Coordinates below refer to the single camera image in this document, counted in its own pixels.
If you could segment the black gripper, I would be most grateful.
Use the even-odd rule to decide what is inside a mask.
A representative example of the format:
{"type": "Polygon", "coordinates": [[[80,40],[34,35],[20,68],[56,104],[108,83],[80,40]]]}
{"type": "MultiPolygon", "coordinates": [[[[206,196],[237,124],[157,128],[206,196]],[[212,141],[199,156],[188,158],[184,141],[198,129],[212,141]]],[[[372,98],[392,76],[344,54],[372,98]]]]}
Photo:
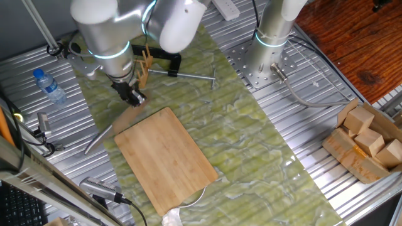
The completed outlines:
{"type": "Polygon", "coordinates": [[[137,107],[147,101],[147,96],[139,89],[139,82],[135,81],[133,85],[127,82],[113,82],[111,87],[119,94],[120,98],[127,104],[137,107]]]}

